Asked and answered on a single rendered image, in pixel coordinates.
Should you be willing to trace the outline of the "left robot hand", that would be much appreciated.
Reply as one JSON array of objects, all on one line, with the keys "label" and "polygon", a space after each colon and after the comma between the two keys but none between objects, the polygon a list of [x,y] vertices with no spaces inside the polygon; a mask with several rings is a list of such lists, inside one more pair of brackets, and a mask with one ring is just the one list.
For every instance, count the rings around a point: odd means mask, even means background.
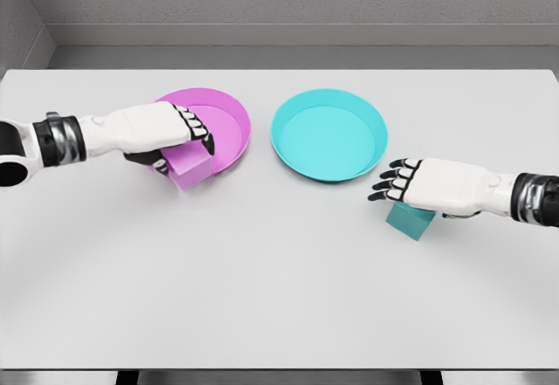
[{"label": "left robot hand", "polygon": [[165,148],[200,141],[210,156],[215,154],[212,133],[188,108],[159,101],[127,108],[124,117],[130,124],[131,132],[121,145],[123,156],[129,162],[151,167],[167,176],[169,164],[162,154]]}]

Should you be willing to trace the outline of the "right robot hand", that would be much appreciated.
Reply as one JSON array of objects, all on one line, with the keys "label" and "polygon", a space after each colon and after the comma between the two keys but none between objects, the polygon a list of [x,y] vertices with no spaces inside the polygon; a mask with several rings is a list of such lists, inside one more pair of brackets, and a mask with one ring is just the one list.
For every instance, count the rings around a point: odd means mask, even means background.
[{"label": "right robot hand", "polygon": [[406,203],[440,212],[444,217],[468,218],[480,213],[475,189],[485,170],[479,166],[436,158],[403,158],[390,163],[372,186],[371,202]]}]

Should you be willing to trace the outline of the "cyan plate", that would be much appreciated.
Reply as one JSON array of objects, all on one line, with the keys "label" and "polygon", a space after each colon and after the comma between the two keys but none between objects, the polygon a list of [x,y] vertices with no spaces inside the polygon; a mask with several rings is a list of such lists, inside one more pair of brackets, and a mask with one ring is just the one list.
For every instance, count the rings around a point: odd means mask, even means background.
[{"label": "cyan plate", "polygon": [[322,88],[299,93],[278,108],[271,141],[295,172],[321,182],[345,182],[383,159],[389,132],[381,113],[364,98]]}]

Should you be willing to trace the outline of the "pink block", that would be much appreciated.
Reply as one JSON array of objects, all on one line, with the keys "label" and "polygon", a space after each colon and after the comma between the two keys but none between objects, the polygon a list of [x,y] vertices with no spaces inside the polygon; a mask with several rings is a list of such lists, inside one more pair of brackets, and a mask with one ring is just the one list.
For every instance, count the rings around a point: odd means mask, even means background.
[{"label": "pink block", "polygon": [[191,141],[165,148],[162,155],[169,168],[169,178],[180,190],[187,190],[213,173],[212,156],[201,141]]}]

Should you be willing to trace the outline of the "teal block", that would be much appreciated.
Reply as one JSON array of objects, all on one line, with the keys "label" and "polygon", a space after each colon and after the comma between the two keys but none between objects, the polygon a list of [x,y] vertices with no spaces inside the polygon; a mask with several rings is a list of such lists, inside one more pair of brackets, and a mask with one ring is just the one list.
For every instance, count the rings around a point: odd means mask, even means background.
[{"label": "teal block", "polygon": [[407,203],[395,202],[386,217],[386,223],[407,237],[419,241],[436,215],[435,211],[421,210]]}]

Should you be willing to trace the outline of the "pink plate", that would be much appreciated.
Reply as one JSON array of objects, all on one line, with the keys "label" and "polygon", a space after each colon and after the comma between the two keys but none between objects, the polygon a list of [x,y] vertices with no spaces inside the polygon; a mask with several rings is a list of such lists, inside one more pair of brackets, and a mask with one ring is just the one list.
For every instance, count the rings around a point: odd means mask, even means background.
[{"label": "pink plate", "polygon": [[245,107],[228,93],[211,88],[187,88],[160,98],[189,109],[210,130],[215,142],[212,172],[229,168],[245,151],[251,135],[251,121]]}]

